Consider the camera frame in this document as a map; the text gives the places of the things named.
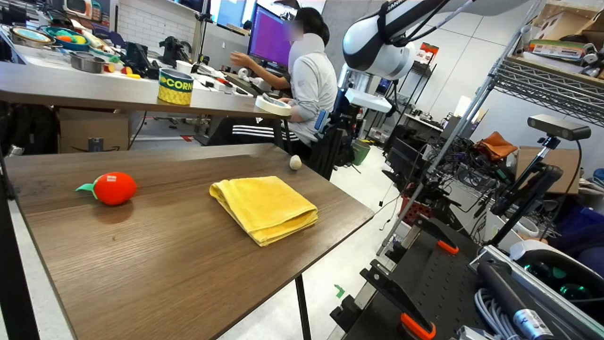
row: tripod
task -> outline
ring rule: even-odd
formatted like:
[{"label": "tripod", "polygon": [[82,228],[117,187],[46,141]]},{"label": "tripod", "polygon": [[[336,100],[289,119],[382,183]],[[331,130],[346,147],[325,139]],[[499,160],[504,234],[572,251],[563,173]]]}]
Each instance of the tripod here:
[{"label": "tripod", "polygon": [[499,245],[506,238],[506,234],[514,228],[514,224],[533,209],[533,205],[548,192],[548,188],[557,179],[563,177],[563,170],[559,166],[544,164],[544,158],[550,153],[550,149],[555,149],[559,143],[561,143],[559,137],[555,137],[553,134],[548,134],[548,137],[542,139],[540,153],[531,160],[527,170],[518,177],[516,183],[512,183],[504,190],[503,198],[493,204],[491,211],[495,215],[504,215],[514,205],[514,202],[518,202],[520,207],[512,213],[506,224],[487,243]]},{"label": "tripod", "polygon": [[201,41],[201,54],[197,56],[197,62],[204,62],[204,41],[206,41],[206,26],[208,22],[212,22],[212,15],[210,15],[210,0],[204,0],[202,1],[202,9],[201,13],[195,15],[197,20],[201,20],[201,35],[202,35],[202,41]]}]

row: yellow towel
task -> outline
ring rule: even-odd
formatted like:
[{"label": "yellow towel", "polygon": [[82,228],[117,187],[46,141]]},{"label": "yellow towel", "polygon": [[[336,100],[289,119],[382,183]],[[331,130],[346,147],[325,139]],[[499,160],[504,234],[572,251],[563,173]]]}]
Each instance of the yellow towel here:
[{"label": "yellow towel", "polygon": [[318,205],[276,175],[223,179],[210,194],[261,245],[318,222]]}]

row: metal shelf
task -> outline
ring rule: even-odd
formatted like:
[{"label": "metal shelf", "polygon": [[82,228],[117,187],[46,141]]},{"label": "metal shelf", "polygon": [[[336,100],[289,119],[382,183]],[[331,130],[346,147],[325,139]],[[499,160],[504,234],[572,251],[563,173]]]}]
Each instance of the metal shelf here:
[{"label": "metal shelf", "polygon": [[506,56],[495,73],[495,88],[604,126],[604,81]]}]

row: table leg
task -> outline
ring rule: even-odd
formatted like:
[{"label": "table leg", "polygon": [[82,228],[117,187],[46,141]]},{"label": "table leg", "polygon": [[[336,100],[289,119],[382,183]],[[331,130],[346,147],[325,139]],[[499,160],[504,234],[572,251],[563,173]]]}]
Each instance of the table leg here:
[{"label": "table leg", "polygon": [[308,307],[306,307],[306,292],[304,292],[304,279],[302,273],[297,277],[297,294],[299,294],[299,309],[301,309],[301,323],[302,323],[302,338],[310,340],[310,323],[308,323]]},{"label": "table leg", "polygon": [[289,120],[287,119],[284,119],[284,126],[285,126],[285,141],[287,141],[287,151],[289,153],[293,153],[293,149],[291,149],[291,136],[289,136]]},{"label": "table leg", "polygon": [[0,338],[40,338],[34,317],[33,298],[27,285],[21,249],[12,222],[8,198],[12,198],[12,185],[6,175],[0,175]]},{"label": "table leg", "polygon": [[272,130],[274,130],[276,145],[280,145],[284,149],[282,119],[272,119]]}]

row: cluttered shelf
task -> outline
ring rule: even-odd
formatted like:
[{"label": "cluttered shelf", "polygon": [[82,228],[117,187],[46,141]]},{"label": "cluttered shelf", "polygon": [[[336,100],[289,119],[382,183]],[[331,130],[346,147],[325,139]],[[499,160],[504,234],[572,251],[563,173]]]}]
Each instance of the cluttered shelf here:
[{"label": "cluttered shelf", "polygon": [[570,117],[604,126],[604,81],[508,56],[495,86]]},{"label": "cluttered shelf", "polygon": [[603,7],[548,1],[495,71],[495,88],[604,126]]}]

